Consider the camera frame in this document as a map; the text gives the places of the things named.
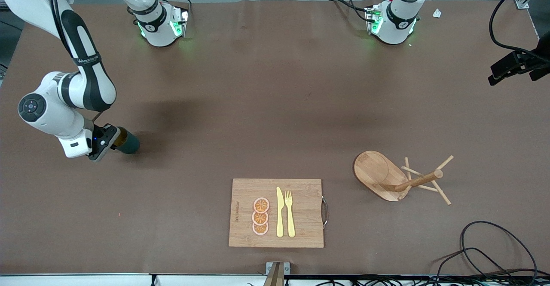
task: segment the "wooden cutting board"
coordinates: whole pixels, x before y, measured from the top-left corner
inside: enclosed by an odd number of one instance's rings
[[[292,192],[292,214],[296,236],[288,236],[287,208],[283,208],[284,236],[277,237],[277,191]],[[253,203],[269,200],[269,230],[265,235],[252,231]],[[234,178],[231,195],[229,245],[238,247],[324,247],[321,180]]]

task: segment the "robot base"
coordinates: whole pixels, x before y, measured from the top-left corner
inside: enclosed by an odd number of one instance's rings
[[[406,40],[409,34],[413,33],[413,27],[416,24],[416,19],[406,29],[397,29],[394,23],[388,19],[387,7],[390,4],[389,0],[385,0],[380,4],[376,4],[372,9],[365,10],[367,19],[375,20],[374,23],[367,22],[367,31],[369,34],[375,35],[380,41],[395,45]]]
[[[149,44],[155,47],[165,47],[171,45],[179,37],[185,37],[187,20],[189,20],[189,11],[172,6],[169,3],[160,3],[165,9],[167,17],[155,30],[154,25],[144,22],[137,22],[141,30],[141,36],[147,39]]]

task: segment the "cutting board handle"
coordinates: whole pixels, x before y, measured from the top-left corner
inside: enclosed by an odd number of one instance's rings
[[[328,223],[328,204],[327,200],[324,198],[324,196],[321,196],[321,212],[323,212],[323,204],[324,204],[324,222],[323,222],[323,229],[327,226]]]

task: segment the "wooden stand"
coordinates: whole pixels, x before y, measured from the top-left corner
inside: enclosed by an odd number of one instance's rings
[[[407,171],[407,176],[405,176],[393,162],[381,153],[366,151],[355,159],[354,172],[361,183],[384,200],[399,201],[408,194],[411,188],[419,187],[438,192],[445,202],[450,205],[449,199],[437,184],[436,179],[443,177],[442,168],[452,159],[453,156],[451,155],[433,172],[423,175],[409,168],[409,159],[406,157],[405,165],[401,167]],[[411,173],[418,175],[418,178],[412,179]],[[428,182],[432,182],[435,188],[422,185]]]
[[[274,262],[263,286],[283,286],[284,270],[282,262]]]

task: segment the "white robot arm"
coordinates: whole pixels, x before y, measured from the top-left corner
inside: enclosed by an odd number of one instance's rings
[[[15,15],[60,38],[79,69],[44,76],[40,86],[19,102],[20,117],[36,129],[55,135],[67,157],[87,155],[99,161],[121,130],[111,125],[98,127],[75,110],[102,112],[116,98],[84,20],[66,0],[5,1]]]
[[[425,0],[385,0],[367,10],[367,29],[381,41],[399,44],[413,32]]]
[[[123,0],[137,19],[141,35],[153,46],[167,46],[185,36],[189,12],[160,0]]]

